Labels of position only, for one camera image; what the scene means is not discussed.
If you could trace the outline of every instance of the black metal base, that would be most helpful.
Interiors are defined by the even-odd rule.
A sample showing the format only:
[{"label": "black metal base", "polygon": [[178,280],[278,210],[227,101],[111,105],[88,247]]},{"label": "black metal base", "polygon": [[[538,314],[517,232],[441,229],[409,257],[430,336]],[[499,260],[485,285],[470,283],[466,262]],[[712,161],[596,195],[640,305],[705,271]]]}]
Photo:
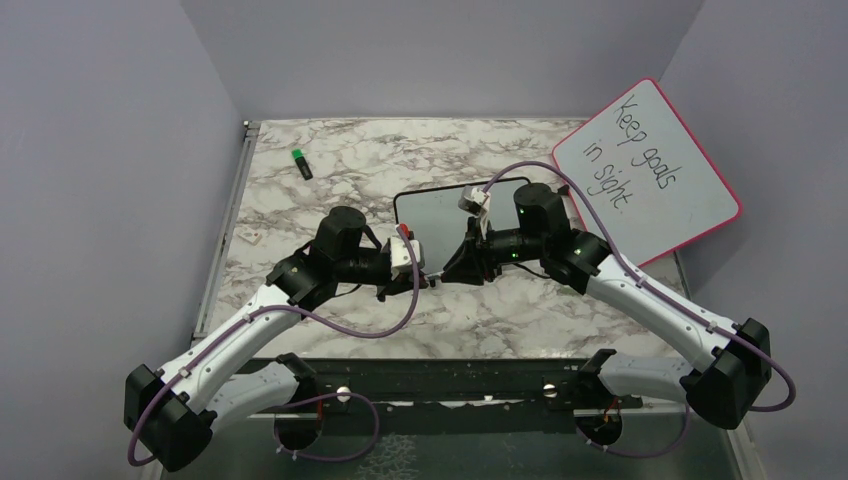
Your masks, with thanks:
[{"label": "black metal base", "polygon": [[[768,329],[749,318],[736,334],[771,355]],[[736,342],[716,352],[712,365],[703,373],[692,371],[680,379],[686,401],[711,424],[732,430],[742,423],[748,409],[771,379],[771,367]]]},{"label": "black metal base", "polygon": [[[124,391],[124,425],[134,430],[139,417],[164,383],[140,365],[129,374]],[[186,406],[187,399],[167,392],[153,408],[141,429],[141,443],[169,472],[177,471],[197,458],[212,440],[209,428],[214,412],[196,414]]]},{"label": "black metal base", "polygon": [[[239,373],[257,371],[270,361],[251,360]],[[575,433],[575,409],[604,409],[612,398],[599,382],[602,391],[584,381],[580,368],[586,359],[303,361],[315,376],[301,381],[302,388],[321,394],[346,386],[364,395],[377,404],[381,434]],[[546,385],[554,388],[545,389]],[[621,406],[639,408],[642,402],[625,397]],[[373,424],[371,411],[356,400],[333,399],[320,409],[298,411],[313,415],[305,421],[277,420],[280,432],[320,428],[322,436],[367,435]],[[292,411],[272,408],[265,413]],[[317,423],[315,413],[320,416]]]}]

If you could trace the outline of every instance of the black frame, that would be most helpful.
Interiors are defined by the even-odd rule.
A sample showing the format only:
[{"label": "black frame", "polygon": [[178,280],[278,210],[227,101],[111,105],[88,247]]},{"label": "black frame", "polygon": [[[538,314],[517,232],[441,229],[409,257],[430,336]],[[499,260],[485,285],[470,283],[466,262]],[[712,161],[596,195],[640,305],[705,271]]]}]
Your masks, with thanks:
[{"label": "black frame", "polygon": [[[432,360],[432,359],[300,359],[314,371],[311,396],[346,386],[376,403],[380,433],[400,435],[481,434],[506,432],[575,433],[574,410],[603,410],[612,397],[585,371],[588,359]],[[239,371],[253,373],[275,359],[253,359]],[[554,385],[548,397],[545,385]],[[491,405],[445,406],[441,402],[514,400]],[[412,402],[398,405],[397,402]],[[622,409],[639,408],[641,399],[620,399]],[[316,413],[306,406],[297,413]],[[324,401],[320,408],[321,434],[367,435],[373,418],[357,400]],[[292,413],[270,408],[263,413]],[[283,430],[315,428],[315,417],[278,419]]]},{"label": "black frame", "polygon": [[[527,178],[527,177],[501,178],[495,183],[511,182],[511,181],[514,181],[514,180],[524,180],[526,183],[530,183],[530,179]],[[397,195],[395,195],[394,198],[392,198],[392,209],[395,211],[395,223],[400,223],[400,219],[397,216],[397,199],[399,197],[402,197],[404,195],[415,195],[415,194],[419,194],[419,193],[438,192],[439,190],[450,190],[452,188],[462,188],[462,187],[467,187],[467,186],[476,187],[478,185],[485,185],[487,183],[489,183],[488,180],[483,180],[483,181],[480,181],[480,182],[458,183],[456,185],[448,185],[447,187],[422,188],[420,190],[412,190],[412,191],[409,191],[409,192],[400,192]]]}]

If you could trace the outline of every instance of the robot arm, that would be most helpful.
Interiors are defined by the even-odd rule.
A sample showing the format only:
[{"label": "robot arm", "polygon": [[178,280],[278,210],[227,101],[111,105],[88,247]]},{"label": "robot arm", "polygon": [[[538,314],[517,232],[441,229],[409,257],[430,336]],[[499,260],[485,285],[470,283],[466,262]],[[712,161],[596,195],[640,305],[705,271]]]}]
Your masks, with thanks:
[{"label": "robot arm", "polygon": [[[464,192],[460,208],[471,213],[485,211],[485,204],[474,208],[477,197]],[[489,231],[484,237],[485,222],[479,220],[479,214],[470,217],[463,244],[445,267],[442,281],[482,285],[500,275],[503,265],[539,260],[552,279],[617,308],[683,356],[682,360],[638,358],[603,350],[587,363],[586,381],[600,381],[611,396],[685,400],[710,423],[736,428],[770,379],[771,367],[716,329],[735,332],[766,354],[768,330],[753,319],[737,325],[651,281],[652,289],[699,312],[709,324],[704,326],[672,308],[644,288],[644,273],[623,258],[639,279],[632,276],[604,240],[571,229],[561,198],[547,185],[524,185],[513,199],[519,228],[492,230],[486,225]],[[487,196],[482,200],[488,203]]]},{"label": "robot arm", "polygon": [[[398,230],[411,237],[405,227]],[[360,247],[363,235],[376,248]],[[304,390],[300,380],[305,368],[296,357],[231,377],[263,345],[304,316],[316,318],[311,310],[332,298],[340,281],[376,285],[382,301],[417,286],[420,282],[414,275],[420,266],[423,259],[416,240],[391,238],[384,248],[359,211],[333,208],[315,239],[278,262],[265,284],[223,325],[155,372],[141,365],[127,377],[124,424],[133,431],[130,463],[138,466],[157,458],[168,471],[178,470],[205,449],[214,432],[289,403]],[[316,393],[314,385],[307,390],[306,396]],[[135,459],[138,440],[153,457]]]}]

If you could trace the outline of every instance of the small mirror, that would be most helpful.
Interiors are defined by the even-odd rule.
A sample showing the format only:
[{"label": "small mirror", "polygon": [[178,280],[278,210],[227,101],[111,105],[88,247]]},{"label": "small mirror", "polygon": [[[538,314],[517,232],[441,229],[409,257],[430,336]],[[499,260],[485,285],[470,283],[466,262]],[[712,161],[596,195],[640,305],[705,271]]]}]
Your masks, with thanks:
[{"label": "small mirror", "polygon": [[[518,214],[512,195],[519,187],[530,183],[525,177],[502,179],[489,192],[492,194],[489,221],[492,228],[518,228]],[[437,276],[465,237],[468,212],[457,204],[466,185],[485,185],[486,182],[465,183],[450,187],[429,188],[403,192],[395,196],[395,220],[405,223],[421,242],[424,251],[424,273]]]}]

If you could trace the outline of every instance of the whiteboard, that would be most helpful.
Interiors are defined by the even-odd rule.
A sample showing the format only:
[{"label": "whiteboard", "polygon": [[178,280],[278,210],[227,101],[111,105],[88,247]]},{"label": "whiteboard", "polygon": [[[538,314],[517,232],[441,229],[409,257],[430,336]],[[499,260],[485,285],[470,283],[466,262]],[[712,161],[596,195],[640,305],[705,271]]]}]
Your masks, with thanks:
[{"label": "whiteboard", "polygon": [[[736,195],[659,85],[644,79],[563,139],[554,162],[643,265],[736,219]],[[586,229],[601,235],[571,194]]]}]

